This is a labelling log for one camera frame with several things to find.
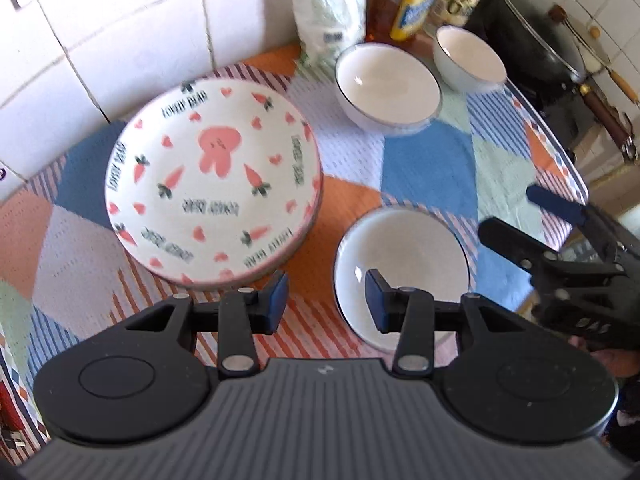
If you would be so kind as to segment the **small white bowl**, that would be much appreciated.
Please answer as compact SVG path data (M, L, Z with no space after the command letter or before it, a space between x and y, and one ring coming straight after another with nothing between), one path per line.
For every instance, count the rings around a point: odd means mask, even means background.
M408 207L380 207L358 219L343 235L333 268L337 307L366 344L393 352L397 334L384 335L366 301L364 277L376 269L393 288L415 287L435 299L457 301L470 289L471 271L461 243L439 218Z

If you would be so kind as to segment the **pink rabbit bowl plate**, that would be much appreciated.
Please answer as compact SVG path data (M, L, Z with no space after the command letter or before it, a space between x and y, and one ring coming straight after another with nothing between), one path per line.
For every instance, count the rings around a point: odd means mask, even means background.
M122 129L104 182L122 247L167 281L241 285L287 259L321 203L311 124L285 96L200 79L149 102Z

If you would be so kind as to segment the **black gas stove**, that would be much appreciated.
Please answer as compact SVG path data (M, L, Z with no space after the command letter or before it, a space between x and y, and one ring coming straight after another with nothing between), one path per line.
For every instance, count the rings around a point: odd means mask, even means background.
M575 160L575 148L594 126L604 129L625 162L638 160L630 119L601 96L590 78L582 84L567 84L560 80L528 80L516 86L554 133L571 160Z

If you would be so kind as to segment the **colourful patchwork mat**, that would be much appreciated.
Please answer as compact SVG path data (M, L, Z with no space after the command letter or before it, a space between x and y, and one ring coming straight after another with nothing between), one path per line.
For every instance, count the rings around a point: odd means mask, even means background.
M310 121L324 170L320 217L286 265L291 283L279 330L256 340L258 356L347 358L373 349L334 304L332 266L357 218L401 203L431 212L456 234L471 285L508 309L529 291L527 276L480 246L480 219L499 216L559 247L568 225L528 203L538 183L582 198L585 183L514 90L462 96L445 90L423 132L370 136L337 104L329 79L298 70L284 47L220 70L287 96ZM107 219L103 180L119 120L73 125L85 105L63 113L38 106L1 122L1 413L16 430L1 454L21 463L47 441L32 381L52 356L175 291L132 260Z

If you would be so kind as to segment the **black wok with lid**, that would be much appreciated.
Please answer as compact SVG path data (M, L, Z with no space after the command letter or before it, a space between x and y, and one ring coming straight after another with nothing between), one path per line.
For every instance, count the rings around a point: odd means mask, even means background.
M532 0L480 0L464 28L494 49L515 87L528 80L582 84L590 78L574 36Z

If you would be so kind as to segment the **white ribbed bowl by bottles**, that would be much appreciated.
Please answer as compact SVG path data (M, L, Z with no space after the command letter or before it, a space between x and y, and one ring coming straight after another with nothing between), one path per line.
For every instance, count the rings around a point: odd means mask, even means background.
M435 32L434 61L442 79L460 93L489 93L506 83L506 68L480 37L457 26Z

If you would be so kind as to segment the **large white ribbed bowl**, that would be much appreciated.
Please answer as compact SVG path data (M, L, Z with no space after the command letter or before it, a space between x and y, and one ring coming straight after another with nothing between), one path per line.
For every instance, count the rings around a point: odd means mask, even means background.
M411 136L442 109L442 90L414 55L388 44L365 42L341 53L335 92L346 116L365 132Z

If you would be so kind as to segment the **white seasoning bag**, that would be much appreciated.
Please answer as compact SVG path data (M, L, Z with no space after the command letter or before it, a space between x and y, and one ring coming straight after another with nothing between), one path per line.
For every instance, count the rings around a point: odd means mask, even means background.
M367 0L292 0L292 7L303 66L330 70L343 51L363 42Z

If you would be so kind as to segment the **wooden handled utensil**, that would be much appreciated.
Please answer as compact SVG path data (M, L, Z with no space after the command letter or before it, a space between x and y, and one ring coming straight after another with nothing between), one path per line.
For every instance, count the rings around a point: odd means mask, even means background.
M626 98L632 104L639 105L638 93L634 91L634 88L631 87L631 84L626 81L622 75L612 69L611 59L599 41L601 35L600 29L596 26L587 28L580 21L577 21L576 18L570 16L570 14L558 4L554 4L549 9L548 17L556 24L564 25L574 36L578 50L582 55L582 60L585 63L585 68L590 75L598 74L605 70Z

